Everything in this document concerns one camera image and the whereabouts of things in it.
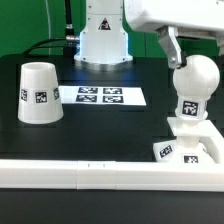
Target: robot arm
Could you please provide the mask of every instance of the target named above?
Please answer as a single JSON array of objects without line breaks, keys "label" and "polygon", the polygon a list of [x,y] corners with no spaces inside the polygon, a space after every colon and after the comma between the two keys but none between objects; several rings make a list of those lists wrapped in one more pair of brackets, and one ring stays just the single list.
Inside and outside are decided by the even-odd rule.
[{"label": "robot arm", "polygon": [[224,55],[224,0],[124,0],[133,30],[157,33],[172,69],[186,66],[177,38],[214,39]]}]

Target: black table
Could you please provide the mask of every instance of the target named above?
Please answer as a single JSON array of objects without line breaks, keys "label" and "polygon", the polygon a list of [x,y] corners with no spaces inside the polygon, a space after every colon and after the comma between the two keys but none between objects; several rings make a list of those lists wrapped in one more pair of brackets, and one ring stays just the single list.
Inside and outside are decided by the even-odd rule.
[{"label": "black table", "polygon": [[[55,64],[59,85],[141,87],[147,106],[63,105],[47,125],[17,119],[21,64]],[[222,81],[208,102],[209,119],[223,133]],[[154,142],[174,139],[167,116],[177,94],[166,59],[136,58],[117,72],[75,68],[61,56],[0,59],[1,159],[154,162]],[[159,191],[0,190],[0,223],[223,223],[224,194]]]}]

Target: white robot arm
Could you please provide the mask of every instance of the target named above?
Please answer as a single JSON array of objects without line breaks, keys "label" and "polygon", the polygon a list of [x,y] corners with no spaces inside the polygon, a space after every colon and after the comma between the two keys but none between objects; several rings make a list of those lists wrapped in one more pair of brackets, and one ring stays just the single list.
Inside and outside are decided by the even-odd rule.
[{"label": "white robot arm", "polygon": [[176,69],[186,65],[177,37],[214,39],[224,54],[224,0],[124,0],[133,30],[154,32]]},{"label": "white robot arm", "polygon": [[132,61],[122,26],[123,0],[86,0],[86,26],[75,64],[98,71],[123,69]]}]

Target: white cylinder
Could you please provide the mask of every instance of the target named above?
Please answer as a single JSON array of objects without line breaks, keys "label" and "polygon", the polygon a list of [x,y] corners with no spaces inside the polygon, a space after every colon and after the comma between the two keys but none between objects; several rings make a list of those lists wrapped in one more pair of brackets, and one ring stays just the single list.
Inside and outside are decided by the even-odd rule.
[{"label": "white cylinder", "polygon": [[19,94],[19,120],[45,124],[63,116],[55,66],[45,62],[23,64]]}]

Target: upside-down cup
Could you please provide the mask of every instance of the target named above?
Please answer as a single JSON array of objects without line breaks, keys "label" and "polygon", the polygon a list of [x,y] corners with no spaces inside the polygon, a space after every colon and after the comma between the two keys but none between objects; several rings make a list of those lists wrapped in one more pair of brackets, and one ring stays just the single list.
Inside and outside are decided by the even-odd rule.
[{"label": "upside-down cup", "polygon": [[63,117],[55,66],[33,62],[21,68],[19,120],[30,124],[46,124]]}]

